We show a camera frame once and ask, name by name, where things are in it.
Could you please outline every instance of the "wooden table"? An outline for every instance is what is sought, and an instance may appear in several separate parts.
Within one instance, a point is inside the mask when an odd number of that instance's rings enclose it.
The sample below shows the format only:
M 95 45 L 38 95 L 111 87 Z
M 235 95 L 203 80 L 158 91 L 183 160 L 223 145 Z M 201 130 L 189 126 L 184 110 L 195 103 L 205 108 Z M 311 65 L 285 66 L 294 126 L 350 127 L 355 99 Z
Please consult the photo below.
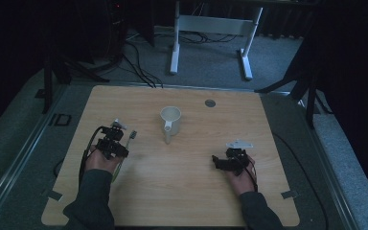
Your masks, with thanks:
M 205 105 L 214 100 L 215 107 Z M 180 132 L 164 142 L 160 110 L 178 106 Z M 244 226 L 241 206 L 212 155 L 225 157 L 226 143 L 242 139 L 256 160 L 260 192 L 285 226 L 299 217 L 289 191 L 265 111 L 258 94 L 221 90 L 154 89 L 96 86 L 58 175 L 54 191 L 62 199 L 48 200 L 42 216 L 47 225 L 64 225 L 62 214 L 78 191 L 81 156 L 94 130 L 116 118 L 132 130 L 130 154 L 111 186 L 109 207 L 121 226 Z

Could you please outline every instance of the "metal stand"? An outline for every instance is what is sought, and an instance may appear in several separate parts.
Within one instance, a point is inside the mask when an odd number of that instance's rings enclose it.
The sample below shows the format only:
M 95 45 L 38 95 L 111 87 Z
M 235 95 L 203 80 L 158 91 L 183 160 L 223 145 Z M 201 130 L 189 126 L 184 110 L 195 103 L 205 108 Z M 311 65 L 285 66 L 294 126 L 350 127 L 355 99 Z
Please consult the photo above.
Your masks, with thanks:
M 243 35 L 247 36 L 244 49 L 241 49 L 241 63 L 243 66 L 244 76 L 248 80 L 252 80 L 252 70 L 248 54 L 252 45 L 253 37 L 262 14 L 263 8 L 258 8 L 253 20 L 239 20 L 229 18 L 216 18 L 205 16 L 180 15 L 180 2 L 175 2 L 175 20 L 174 20 L 174 45 L 172 47 L 172 63 L 170 73 L 177 74 L 178 56 L 180 52 L 180 44 L 178 43 L 180 31 L 202 32 L 210 34 L 224 35 Z

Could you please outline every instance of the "black tripod leg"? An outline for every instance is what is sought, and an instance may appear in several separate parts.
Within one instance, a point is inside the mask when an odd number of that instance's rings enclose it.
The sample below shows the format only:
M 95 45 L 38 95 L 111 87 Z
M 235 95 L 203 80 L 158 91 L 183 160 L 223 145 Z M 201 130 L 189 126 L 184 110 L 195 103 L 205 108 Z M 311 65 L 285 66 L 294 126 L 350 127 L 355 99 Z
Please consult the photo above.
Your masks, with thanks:
M 292 88 L 289 95 L 293 100 L 301 100 L 306 94 L 307 90 L 309 90 L 311 84 L 311 79 L 300 79 L 298 80 L 294 87 Z
M 68 72 L 67 65 L 57 56 L 52 58 L 51 62 L 53 72 L 55 73 L 58 82 L 61 84 L 69 84 L 71 82 L 71 76 Z
M 255 93 L 269 93 L 277 88 L 280 88 L 281 86 L 288 84 L 290 82 L 292 82 L 293 80 L 286 80 L 286 79 L 282 79 L 279 80 L 273 84 L 270 84 L 268 87 L 262 88 L 262 89 L 256 89 Z
M 310 89 L 309 89 L 309 98 L 307 101 L 307 111 L 306 111 L 306 120 L 309 124 L 310 128 L 313 127 L 313 110 L 315 105 L 315 95 L 316 95 L 316 82 L 318 79 L 319 70 L 317 70 L 310 81 Z
M 76 61 L 73 61 L 72 59 L 70 59 L 67 56 L 63 56 L 63 55 L 59 55 L 59 57 L 66 62 L 67 64 L 71 65 L 73 68 L 75 68 L 76 70 L 80 71 L 82 74 L 84 74 L 85 76 L 89 77 L 90 79 L 94 80 L 94 81 L 100 81 L 100 82 L 109 82 L 109 80 L 107 79 L 103 79 L 100 76 L 92 73 L 91 71 L 89 71 L 87 68 L 83 67 L 82 65 L 78 64 Z
M 304 75 L 304 72 L 298 72 L 293 74 L 290 77 L 284 77 L 281 80 L 269 85 L 268 87 L 262 88 L 262 89 L 256 89 L 255 93 L 269 93 L 277 88 L 280 88 L 283 85 L 286 85 L 292 81 L 299 80 Z

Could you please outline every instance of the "dark sleeve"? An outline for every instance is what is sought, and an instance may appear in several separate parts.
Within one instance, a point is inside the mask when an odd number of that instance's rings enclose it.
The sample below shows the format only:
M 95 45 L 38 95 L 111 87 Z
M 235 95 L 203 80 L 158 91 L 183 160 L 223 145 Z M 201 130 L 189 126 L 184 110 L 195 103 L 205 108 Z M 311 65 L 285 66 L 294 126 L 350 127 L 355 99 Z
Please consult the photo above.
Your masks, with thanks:
M 267 206 L 260 193 L 247 192 L 240 195 L 241 213 L 247 226 L 253 230 L 284 229 L 277 215 Z
M 84 173 L 76 200 L 63 210 L 69 218 L 64 229 L 115 229 L 108 207 L 111 179 L 112 174 L 107 171 Z

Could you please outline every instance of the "wire on floor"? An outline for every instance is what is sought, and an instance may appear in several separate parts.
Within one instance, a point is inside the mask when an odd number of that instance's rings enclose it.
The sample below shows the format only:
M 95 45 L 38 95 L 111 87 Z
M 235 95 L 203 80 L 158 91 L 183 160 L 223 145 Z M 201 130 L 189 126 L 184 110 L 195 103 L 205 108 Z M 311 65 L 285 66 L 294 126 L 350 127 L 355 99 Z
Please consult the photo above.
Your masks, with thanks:
M 300 160 L 298 159 L 297 155 L 295 154 L 294 150 L 291 148 L 291 146 L 285 141 L 285 139 L 283 139 L 279 134 L 272 132 L 273 136 L 275 136 L 276 138 L 278 138 L 280 141 L 283 142 L 283 144 L 286 145 L 286 147 L 288 148 L 288 150 L 291 152 L 292 156 L 294 157 L 295 161 L 297 162 L 297 164 L 300 166 L 301 170 L 303 171 L 304 176 L 306 177 L 308 183 L 310 184 L 310 187 L 313 191 L 313 194 L 315 195 L 315 198 L 317 199 L 319 206 L 321 207 L 321 211 L 322 214 L 324 215 L 324 220 L 325 220 L 325 229 L 328 230 L 329 228 L 329 221 L 328 221 L 328 215 L 327 212 L 325 211 L 325 207 L 324 204 L 321 202 L 321 199 L 319 198 L 318 192 L 315 191 L 315 189 L 313 188 L 312 182 L 306 172 L 306 170 L 304 169 L 303 165 L 301 164 Z
M 188 35 L 196 36 L 197 38 L 189 38 Z M 129 38 L 126 39 L 126 41 L 137 43 L 138 41 L 132 41 L 132 39 L 134 37 L 139 37 L 139 36 L 141 36 L 141 35 L 140 34 L 131 35 Z M 154 37 L 155 38 L 157 38 L 157 37 L 174 37 L 174 32 L 171 32 L 171 33 L 156 33 L 156 34 L 154 34 Z M 183 32 L 180 32 L 179 39 L 182 42 L 190 43 L 190 44 L 205 44 L 205 43 L 230 42 L 230 41 L 234 40 L 236 37 L 237 37 L 236 35 L 227 34 L 227 35 L 223 35 L 219 39 L 212 39 L 207 34 L 203 34 L 203 33 L 200 33 L 200 32 L 184 32 L 183 31 Z
M 126 41 L 126 44 L 133 47 L 135 52 L 136 52 L 136 56 L 137 56 L 137 64 L 133 64 L 132 61 L 130 61 L 126 55 L 123 55 L 124 59 L 127 61 L 127 63 L 130 65 L 130 67 L 133 69 L 133 72 L 132 71 L 129 71 L 131 73 L 134 73 L 136 74 L 143 82 L 145 82 L 149 87 L 151 88 L 156 88 L 156 84 L 154 83 L 154 81 L 158 82 L 161 87 L 163 88 L 164 85 L 163 85 L 163 82 L 157 78 L 156 76 L 154 76 L 153 74 L 149 73 L 148 71 L 142 69 L 141 65 L 140 65 L 140 54 L 139 54 L 139 50 L 137 49 L 137 47 Z

